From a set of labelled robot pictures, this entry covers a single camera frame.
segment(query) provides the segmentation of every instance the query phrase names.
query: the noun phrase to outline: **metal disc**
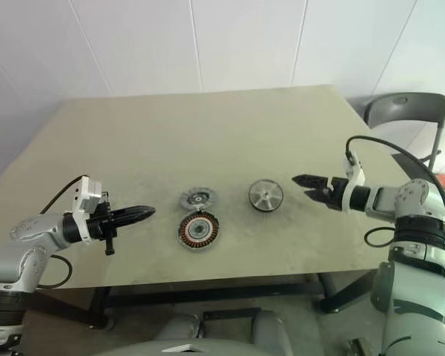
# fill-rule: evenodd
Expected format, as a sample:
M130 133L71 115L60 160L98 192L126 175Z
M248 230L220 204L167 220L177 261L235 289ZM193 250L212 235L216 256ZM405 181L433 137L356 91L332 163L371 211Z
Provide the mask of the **metal disc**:
M187 210L207 209L216 201L216 193L209 188L192 188L179 198L179 204Z
M220 224L206 212L190 214L179 224L177 239L191 250L207 248L217 237Z
M274 211L282 204L282 187L271 179L257 180L249 188L249 201L258 211Z

